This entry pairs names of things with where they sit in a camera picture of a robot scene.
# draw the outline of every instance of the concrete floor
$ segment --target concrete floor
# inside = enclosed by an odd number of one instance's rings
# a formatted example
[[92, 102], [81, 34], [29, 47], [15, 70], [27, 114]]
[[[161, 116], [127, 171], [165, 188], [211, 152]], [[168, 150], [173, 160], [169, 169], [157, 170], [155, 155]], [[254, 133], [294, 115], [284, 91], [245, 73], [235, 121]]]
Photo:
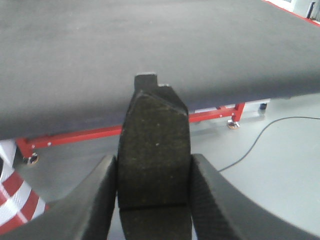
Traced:
[[[320, 117], [320, 94], [272, 99], [265, 114], [246, 108], [237, 130], [226, 118], [190, 126], [191, 151], [222, 169], [240, 159], [262, 129], [274, 120]], [[293, 118], [272, 124], [239, 164], [222, 172], [247, 197], [280, 218], [320, 236], [320, 121]], [[36, 165], [15, 168], [47, 202], [67, 195], [106, 154], [117, 154], [118, 136], [37, 150]], [[109, 240], [123, 240], [116, 208]]]

